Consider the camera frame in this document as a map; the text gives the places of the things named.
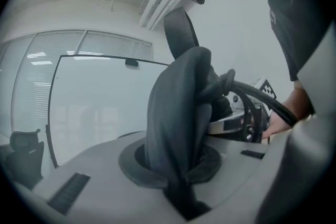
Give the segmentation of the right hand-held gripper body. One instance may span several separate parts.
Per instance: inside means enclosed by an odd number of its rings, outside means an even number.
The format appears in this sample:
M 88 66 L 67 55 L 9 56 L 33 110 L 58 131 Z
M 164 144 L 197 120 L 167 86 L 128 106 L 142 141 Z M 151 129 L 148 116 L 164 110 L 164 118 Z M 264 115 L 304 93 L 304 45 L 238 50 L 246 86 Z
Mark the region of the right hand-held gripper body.
M 260 129 L 264 132 L 269 126 L 272 109 L 255 97 L 249 96 L 249 99 L 259 113 Z M 244 105 L 238 95 L 233 95 L 231 105 L 233 112 L 218 121 L 211 122 L 208 134 L 228 140 L 260 143 L 261 136 L 253 138 L 255 125 L 251 112 L 248 113 L 247 130 L 244 131 Z

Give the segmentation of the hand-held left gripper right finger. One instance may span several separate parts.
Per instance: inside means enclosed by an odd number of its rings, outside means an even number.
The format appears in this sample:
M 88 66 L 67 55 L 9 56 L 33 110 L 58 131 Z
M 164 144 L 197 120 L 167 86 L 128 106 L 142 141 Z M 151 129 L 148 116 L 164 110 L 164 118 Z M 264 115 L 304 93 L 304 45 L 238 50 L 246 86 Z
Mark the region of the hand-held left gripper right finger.
M 244 185 L 260 165 L 261 159 L 243 155 L 242 151 L 264 154 L 268 145 L 214 137 L 208 137 L 206 143 L 219 152 L 222 164 L 210 181 L 194 185 L 197 199 L 211 209 L 197 220 L 247 219 L 254 209 L 254 199 L 248 197 L 253 188 Z

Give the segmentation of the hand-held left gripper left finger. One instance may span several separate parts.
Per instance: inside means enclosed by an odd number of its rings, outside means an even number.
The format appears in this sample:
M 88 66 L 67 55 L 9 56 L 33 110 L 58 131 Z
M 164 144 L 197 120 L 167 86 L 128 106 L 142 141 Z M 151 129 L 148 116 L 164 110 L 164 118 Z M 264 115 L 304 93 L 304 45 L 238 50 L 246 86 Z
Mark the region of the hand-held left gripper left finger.
M 90 179 L 65 215 L 69 223 L 185 223 L 161 190 L 139 187 L 119 167 L 122 150 L 144 137 L 142 131 L 86 149 L 40 181 L 34 194 L 50 201 L 73 174 L 85 174 Z

